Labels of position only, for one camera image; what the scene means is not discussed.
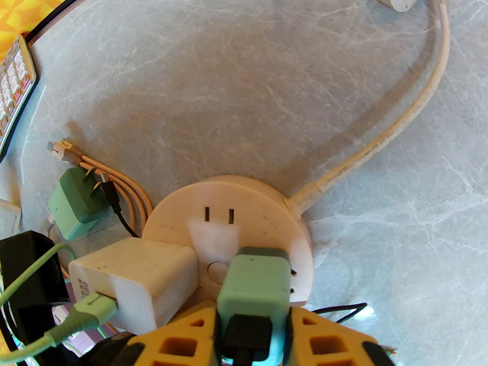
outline round power strip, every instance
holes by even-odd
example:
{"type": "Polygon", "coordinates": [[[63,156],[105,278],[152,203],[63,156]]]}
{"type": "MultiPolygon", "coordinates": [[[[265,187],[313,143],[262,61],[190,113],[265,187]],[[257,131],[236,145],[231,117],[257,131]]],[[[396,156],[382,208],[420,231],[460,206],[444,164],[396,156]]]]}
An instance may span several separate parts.
{"type": "Polygon", "coordinates": [[[196,251],[199,287],[187,307],[217,299],[227,268],[244,246],[288,252],[293,305],[304,305],[312,290],[312,247],[305,222],[286,207],[281,193],[255,179],[218,176],[176,190],[154,209],[142,237],[196,251]]]}

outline cord strain relief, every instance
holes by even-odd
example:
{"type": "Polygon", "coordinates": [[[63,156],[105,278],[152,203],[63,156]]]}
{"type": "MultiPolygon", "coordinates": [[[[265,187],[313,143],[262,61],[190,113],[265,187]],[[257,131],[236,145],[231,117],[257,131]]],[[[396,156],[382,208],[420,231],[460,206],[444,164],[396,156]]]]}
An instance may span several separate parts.
{"type": "Polygon", "coordinates": [[[66,322],[64,322],[45,332],[44,336],[51,340],[51,347],[57,347],[64,340],[66,340],[68,336],[74,334],[75,332],[76,331],[73,330],[71,324],[66,324],[66,322]]]}
{"type": "Polygon", "coordinates": [[[317,183],[311,181],[293,197],[285,199],[284,204],[300,218],[303,212],[315,204],[323,194],[317,183]]]}

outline black charger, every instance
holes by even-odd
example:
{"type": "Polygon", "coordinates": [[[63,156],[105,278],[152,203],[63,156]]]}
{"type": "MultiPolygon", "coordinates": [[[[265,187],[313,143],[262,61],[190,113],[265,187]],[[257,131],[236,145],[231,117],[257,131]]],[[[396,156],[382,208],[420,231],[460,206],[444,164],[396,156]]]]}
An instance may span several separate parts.
{"type": "MultiPolygon", "coordinates": [[[[0,241],[4,288],[53,246],[51,239],[33,231],[0,241]]],[[[56,323],[52,308],[70,303],[58,256],[54,255],[20,286],[10,297],[9,303],[12,315],[4,307],[7,322],[17,339],[24,344],[33,343],[54,327],[56,323]]],[[[63,346],[51,347],[35,356],[41,366],[63,365],[73,359],[75,355],[63,346]]]]}

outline gray marble countertop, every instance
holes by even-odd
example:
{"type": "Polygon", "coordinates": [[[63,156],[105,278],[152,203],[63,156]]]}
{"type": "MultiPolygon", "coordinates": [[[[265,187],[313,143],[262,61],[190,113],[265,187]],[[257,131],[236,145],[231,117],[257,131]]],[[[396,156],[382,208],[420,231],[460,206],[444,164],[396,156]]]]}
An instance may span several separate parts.
{"type": "MultiPolygon", "coordinates": [[[[446,75],[427,108],[305,213],[309,307],[366,301],[351,328],[397,365],[485,364],[488,331],[486,0],[446,0],[446,75]]],[[[0,166],[24,229],[46,226],[70,136],[154,203],[239,174],[291,195],[416,96],[439,40],[432,0],[86,0],[33,47],[40,83],[0,166]]],[[[114,218],[80,254],[126,237],[114,218]]]]}

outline green plug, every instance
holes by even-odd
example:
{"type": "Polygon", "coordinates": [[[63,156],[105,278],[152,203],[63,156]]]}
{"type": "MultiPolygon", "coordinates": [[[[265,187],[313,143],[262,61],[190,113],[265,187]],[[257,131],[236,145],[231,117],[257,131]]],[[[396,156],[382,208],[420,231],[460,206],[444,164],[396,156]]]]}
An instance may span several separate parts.
{"type": "Polygon", "coordinates": [[[61,176],[48,203],[63,237],[78,239],[96,224],[108,207],[108,202],[93,172],[75,167],[61,176]]]}

